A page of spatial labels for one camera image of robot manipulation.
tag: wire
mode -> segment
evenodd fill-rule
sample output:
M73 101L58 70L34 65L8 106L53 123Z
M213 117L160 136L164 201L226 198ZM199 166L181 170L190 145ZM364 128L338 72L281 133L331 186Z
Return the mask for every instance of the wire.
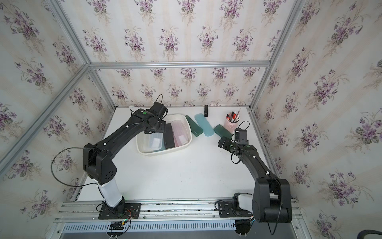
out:
M280 195L281 195L281 184L280 184L280 182L278 181L278 179L277 179L277 178L274 179L270 174L268 174L268 176L271 177L271 179L275 180L275 181L278 183L278 185L279 185L279 187L280 187ZM276 231L276 228L277 228L278 218L280 217L280 213L281 213L281 207L282 207L282 205L283 205L283 203L282 203L282 201L281 201L281 197L280 197L280 209L278 210L278 216L277 216L276 225L275 225L275 229L273 230L273 233L271 232L271 230L270 230L270 226L269 226L269 223L268 223L269 232L270 232L270 234L271 234L272 236L273 236L273 234L275 234L275 231Z
M52 173L52 176L54 177L54 179L56 179L59 183L63 184L63 185L66 185L66 186L69 186L69 187L83 187L83 186L87 186L87 185L90 185L90 184L96 184L95 182L92 182L92 183L89 183L89 184L84 184L84 185L70 185L70 184L66 184L64 182L61 182L58 178L56 178L56 176L54 175L53 173L53 163L54 163L54 160L57 158L57 156L64 152L65 150L69 150L69 149L72 149L72 148L77 148L77 149L82 149L82 150L91 150L91 149L95 149L97 147L94 147L94 148L82 148L82 147L69 147L69 148L66 148L64 150L61 150L58 154L56 154L56 156L54 156L53 160L52 160L52 163L50 164L50 172Z
M232 156L233 156L233 153L231 154L231 162L233 162L234 164L238 164L238 163L240 163L240 159L239 159L239 161L237 161L236 163L233 161L233 159L232 159Z
M162 98L160 99L160 103L162 103L162 100L163 100L163 95L162 94L158 95L158 98L155 100L155 102L157 102L157 100L159 99L160 96L162 96Z
M244 123L244 122L248 122L248 126L245 128L245 130L247 130L248 127L251 125L250 122L249 122L248 120L244 120L243 122L241 122L241 123L239 124L239 127L238 127L238 128L240 128L241 124Z

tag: black cable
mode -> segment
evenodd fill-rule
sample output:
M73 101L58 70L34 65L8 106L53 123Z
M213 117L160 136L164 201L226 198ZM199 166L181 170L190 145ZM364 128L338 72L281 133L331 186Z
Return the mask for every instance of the black cable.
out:
M277 178L274 179L270 174L268 174L268 176L271 177L271 179L275 180L275 181L278 183L278 185L279 185L279 187L280 187L280 195L281 195L281 184L280 184L280 182L278 181L278 179L277 179ZM282 207L282 205L283 205L283 203L282 203L282 199L281 199L281 197L280 197L280 209L278 210L278 216L277 216L276 225L275 225L275 229L273 230L273 233L271 232L271 230L270 230L270 226L269 226L269 223L268 223L269 232L270 232L270 234L271 234L272 236L273 236L273 234L275 234L275 231L276 231L276 228L277 228L278 218L280 217L280 213L281 213L281 207Z
M162 94L158 95L158 98L155 100L155 102L157 102L157 100L159 99L160 96L162 96L162 98L160 100L160 103L162 103L162 100L163 100L163 95Z
M237 163L235 163L235 162L233 161L233 159L232 159L232 156L233 156L233 153L231 154L231 162L233 162L234 164L238 164L238 163L240 163L240 159L239 159L239 161L237 161Z
M239 127L238 127L238 128L240 128L241 124L244 123L244 122L248 122L248 126L245 128L245 130L247 130L248 127L251 125L250 122L249 122L248 120L244 120L243 122L241 122L241 123L239 124Z
M66 184L64 182L61 182L58 178L56 178L56 176L54 175L53 173L53 163L54 163L54 160L57 158L57 156L64 152L65 150L69 150L69 149L72 149L72 148L77 148L77 149L82 149L82 150L91 150L91 149L95 149L95 148L82 148L82 147L70 147L70 148L66 148L64 150L61 150L58 154L56 154L56 156L54 156L53 160L52 160L52 163L50 164L50 172L52 173L52 176L54 177L54 179L56 179L59 183L63 184L63 185L66 185L66 186L69 186L69 187L83 187L83 186L87 186L87 185L90 185L90 184L97 184L95 182L92 182L92 183L89 183L89 184L84 184L84 185L70 185L70 184Z

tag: vented metal panel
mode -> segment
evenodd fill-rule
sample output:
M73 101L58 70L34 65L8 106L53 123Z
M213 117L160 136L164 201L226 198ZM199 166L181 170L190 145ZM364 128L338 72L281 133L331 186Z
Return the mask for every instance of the vented metal panel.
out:
M110 232L111 222L66 223L62 233ZM127 232L236 230L234 220L137 221Z

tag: purple flower pattern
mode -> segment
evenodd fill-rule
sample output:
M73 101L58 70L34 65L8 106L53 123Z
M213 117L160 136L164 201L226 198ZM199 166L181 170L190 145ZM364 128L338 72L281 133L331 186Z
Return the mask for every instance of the purple flower pattern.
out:
M275 71L270 75L269 82L268 82L268 92L267 94L272 93L273 89L279 85L281 78L278 76L278 71L275 69Z
M319 219L312 221L312 232L317 237L327 239L341 239L341 226L337 224L337 217L334 215L327 216L324 213L319 214Z
M93 7L94 14L97 16L98 21L105 21L105 25L107 26L110 23L109 13L106 11L106 1L110 2L110 0L86 0L86 2Z
M148 25L154 22L154 13L152 12L152 4L157 0L134 0L134 2L139 6L141 11L142 20L147 20Z
M363 79L365 79L366 77L374 79L371 84L364 86L364 88L372 87L374 89L378 89L379 84L382 83L382 59L377 62L376 67L374 67L373 64L371 64L370 70L371 71L367 73L363 77Z
M267 131L264 131L264 132L263 132L263 139L264 139L264 141L265 141L268 145L270 145L270 131L269 131L269 129L267 129Z
M235 23L235 18L240 15L240 10L243 8L243 0L222 0L220 10L224 11L224 15L220 18L220 26L223 29L230 30Z
M305 28L309 20L311 20L313 16L317 16L318 12L320 11L320 2L321 0L309 0L305 2L303 10L301 12L302 16L297 22L296 31L298 32L296 36L301 35L303 32L305 32Z
M73 172L74 169L77 169L77 162L73 161L70 156L70 150L66 150L60 153L53 165L56 166L56 172L66 170L67 172Z
M318 131L317 129L318 125L316 123L313 123L312 126L307 125L305 128L301 129L303 135L298 136L295 139L297 141L295 148L297 148L298 152L303 152L305 154L305 149L308 152L312 151L312 149L317 150L321 138L329 139L328 136L326 136L325 131Z
M133 79L130 76L132 69L117 69L116 71L120 74L123 81L127 81L127 83L132 82Z
M267 57L267 58L271 57L272 52L273 52L274 48L276 47L276 43L278 41L278 38L280 37L280 32L281 32L281 30L278 30L276 32L276 35L270 39L270 42L268 44L268 46L270 47L270 50L267 51L267 53L265 54L265 57Z
M211 92L212 89L206 84L199 84L199 88L196 89L196 92L199 94L198 97L202 101L205 101L208 97L208 92Z
M283 106L282 112L284 114L282 115L283 118L288 118L289 113L291 112L297 112L298 106L300 105L300 102L298 100L298 95L296 94L296 91L292 92L292 94L286 96L285 105Z
M283 163L281 163L281 158L275 158L275 165L276 165L276 169L278 171L278 173L281 175L283 173L283 171L287 171L285 165Z
M146 100L152 102L152 96L154 95L155 89L147 84L141 84L141 93L144 95Z
M259 121L260 120L260 112L259 112L259 107L257 106L256 109L254 110L255 118Z
M34 83L38 87L37 90L41 90L44 94L46 94L47 91L50 91L50 93L53 94L52 83L46 79L42 72L44 66L41 63L33 61L33 58L30 62L26 59L20 59L20 62L14 63L16 68L22 72L21 80Z
M106 129L106 125L107 125L106 122L99 122L99 125L97 126L97 129L98 129L98 132L99 132L100 134L103 134L103 132L104 132L105 129Z
M222 100L217 99L217 100L215 100L215 101L211 101L211 103L210 103L209 105L210 105L210 106L222 106L222 105L221 105L221 102L222 102Z
M183 104L183 106L195 106L195 104L194 104L194 100L192 99L192 100L190 100L190 101L185 101L185 103Z
M89 126L88 119L77 120L75 126L78 129L79 135L85 135L87 138L93 137L93 130Z
M358 35L363 29L363 25L360 25L360 23L363 22L367 14L361 15L361 12L365 8L362 4L357 6L356 3L357 2L354 2L343 16L336 18L337 22L334 24L335 33L327 40L328 44L325 45L324 49L328 48L329 51L324 57L331 57L337 53L337 48L342 48L341 43L344 40L348 39L353 33Z
M349 135L345 138L350 138L354 141L350 147L356 152L357 150L363 152L363 146L370 150L370 144L379 143L382 140L382 108L380 108L376 113L361 112L363 115L359 120L361 127L357 127L355 131L353 128L350 129Z
M308 168L308 164L303 164L301 166L299 163L297 163L296 171L294 171L291 175L291 178L293 179L291 184L295 187L303 184L306 186L306 188L310 188L310 183L312 180L309 177L309 174L310 169Z
M63 42L63 39L64 36L60 36L58 41L53 43L53 47L56 48L56 56L60 63L65 62L68 71L74 74L78 70L78 64L75 62L76 57L73 54L73 50Z
M193 79L195 79L196 74L196 68L181 68L180 74L183 75L182 82L188 86L194 82Z
M73 105L77 104L78 108L81 111L85 111L86 112L86 110L87 110L87 101L85 101L86 96L84 95L83 90L81 90L79 87L75 88L73 90L73 94L69 95L69 99L71 100Z
M26 201L25 206L19 210L22 214L27 215L27 221L38 217L38 215L43 217L46 215L50 216L50 211L52 209L57 209L55 198L49 200L47 194L48 190L43 190L42 192L37 191L34 198Z
M112 95L117 98L117 102L125 105L127 100L126 91L123 90L123 86L112 86Z
M34 26L35 21L26 12L21 11L16 5L4 3L1 3L0 10L4 11L4 21L10 25L12 34L21 34L24 37L24 44L31 52L35 50L41 54L41 51L45 51L42 44L44 40L37 37L40 32Z
M162 83L164 80L163 73L164 71L167 70L166 68L155 68L155 69L150 69L152 73L154 73L154 79L155 81L159 81L159 83Z
M9 142L9 138L19 138L24 131L21 127L23 120L15 121L17 114L9 111L9 106L0 102L0 138L5 142Z
M130 55L134 57L136 61L142 61L144 54L143 38L138 34L140 28L133 27L132 30L125 29L125 46L130 47Z
M75 178L70 182L70 185L78 186L79 185L79 178ZM62 194L66 195L67 202L73 202L74 201L74 193L76 192L77 187L69 187L68 190L64 189L62 190Z
M206 56L208 56L213 51L212 44L219 37L216 31L217 29L212 29L209 25L207 25L207 28L203 25L202 33L197 36L202 43L202 54L206 52Z
M252 80L252 76L260 70L260 67L243 67L244 77L243 81L248 83Z
M163 50L163 57L166 57L168 61L173 61L174 56L176 56L175 52L178 50L178 38L175 35L175 31L178 28L171 27L168 31L167 29L162 29L162 34L160 36L160 43L159 45L164 46Z
M102 104L102 98L100 96L93 97L92 103L95 110L99 111L101 114L105 113L105 108Z
M289 131L287 130L286 127L280 128L278 130L278 134L276 136L276 144L275 148L280 148L282 145L288 146L290 138L288 137Z
M5 176L9 179L14 179L19 176L23 178L23 180L29 179L31 181L34 175L38 174L41 176L41 164L32 163L28 156L29 153L28 150L24 150L23 155L12 165Z
M176 102L179 100L179 94L182 92L182 88L175 83L171 83L168 85L167 92L170 94L170 98Z
M296 58L292 60L293 67L290 68L287 73L288 78L286 81L288 83L296 82L296 76L300 77L301 73L305 72L306 67L308 66L309 57L315 55L312 51L313 50L307 51L306 48L303 47L301 52L296 55Z
M186 20L187 25L189 25L194 19L193 15L196 1L199 2L200 0L178 0L178 4L182 6L182 21Z
M264 115L264 123L267 124L269 120L274 120L275 119L275 114L276 112L274 111L275 106L273 103L271 103L269 106L267 106L266 113Z
M322 181L319 184L323 187L319 190L319 193L322 195L322 198L327 202L331 202L333 206L337 202L340 206L345 204L351 204L351 208L354 208L354 205L358 203L359 197L361 194L364 194L367 199L369 197L374 201L371 196L371 190L355 184L356 176L349 172L344 176L341 172L336 172L334 174L329 173L331 182Z
M212 71L212 74L215 76L212 79L212 83L215 84L215 86L221 85L224 82L224 79L227 78L228 74L228 68L222 67L222 68L214 68Z
M48 138L53 135L56 136L56 140L60 143L62 143L62 140L69 142L69 129L65 127L66 124L62 121L62 117L55 115L53 118L50 118L47 126L43 128L43 133L46 133Z
M83 30L85 33L84 40L86 42L87 47L93 48L93 56L97 57L100 61L105 62L107 60L108 55L106 49L106 43L104 40L98 35L98 28L92 28L90 31Z
M276 11L283 2L286 3L287 0L264 0L265 9L264 13L261 14L263 16L261 22L266 21L265 26L272 23L276 18Z
M236 49L232 53L235 60L241 60L246 56L245 52L249 51L249 46L253 44L252 33L255 30L256 28L249 28L247 31L244 29L239 30L239 35L235 37L235 41L232 44L236 46Z
M348 82L349 79L345 78L345 75L335 76L334 70L330 70L328 75L320 76L320 80L314 83L316 90L311 91L306 97L308 101L305 107L309 106L309 109L319 109L319 103L325 105L328 99L334 100L334 95L337 93L340 81Z
M227 87L223 89L225 98L228 99L228 101L232 100L233 95L239 91L239 88L235 86L234 84L227 84Z

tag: pink pen holder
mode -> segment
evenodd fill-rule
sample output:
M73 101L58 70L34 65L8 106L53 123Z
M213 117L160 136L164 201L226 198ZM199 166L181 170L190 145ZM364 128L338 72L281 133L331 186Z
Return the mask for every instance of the pink pen holder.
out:
M228 130L231 134L235 132L235 129L239 126L239 122L232 123L228 120L225 120L224 122L224 128Z

